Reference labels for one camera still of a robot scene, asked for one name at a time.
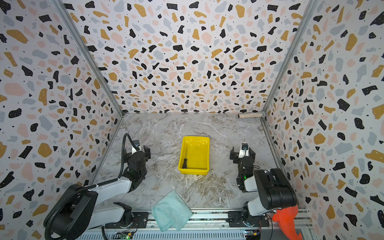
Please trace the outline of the black yellow handled screwdriver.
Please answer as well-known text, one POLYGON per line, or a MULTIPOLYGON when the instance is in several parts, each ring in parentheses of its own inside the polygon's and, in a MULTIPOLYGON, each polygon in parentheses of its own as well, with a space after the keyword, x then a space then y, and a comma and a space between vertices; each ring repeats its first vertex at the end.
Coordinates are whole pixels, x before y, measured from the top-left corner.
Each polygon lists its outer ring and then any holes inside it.
POLYGON ((186 148, 185 158, 184 158, 184 161, 183 161, 182 169, 187 169, 187 161, 188 161, 187 154, 188 154, 188 148, 186 148))

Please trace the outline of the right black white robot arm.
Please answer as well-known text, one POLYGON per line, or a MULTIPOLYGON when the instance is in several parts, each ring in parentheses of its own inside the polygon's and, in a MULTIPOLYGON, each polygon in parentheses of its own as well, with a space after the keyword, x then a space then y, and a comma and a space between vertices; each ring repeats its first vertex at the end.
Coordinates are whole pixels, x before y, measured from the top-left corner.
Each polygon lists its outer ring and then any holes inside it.
POLYGON ((263 170, 255 165, 256 153, 244 143, 238 152, 230 151, 230 160, 238 166, 237 186, 243 193, 258 193, 244 204, 240 212, 230 212, 230 224, 263 226, 265 216, 275 210, 297 205, 297 196, 283 171, 279 168, 263 170))

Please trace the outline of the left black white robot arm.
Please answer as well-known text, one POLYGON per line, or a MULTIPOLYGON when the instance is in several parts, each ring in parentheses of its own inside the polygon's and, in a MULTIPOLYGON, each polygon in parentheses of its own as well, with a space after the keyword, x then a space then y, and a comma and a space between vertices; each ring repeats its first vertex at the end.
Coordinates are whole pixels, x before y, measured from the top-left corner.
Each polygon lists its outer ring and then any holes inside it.
POLYGON ((85 231, 114 224, 118 228, 137 228, 132 207, 121 202, 102 208, 101 203, 117 195, 134 191, 146 178, 146 163, 151 150, 146 146, 124 153, 127 168, 120 177, 91 186, 71 185, 44 220, 45 239, 75 240, 85 231))

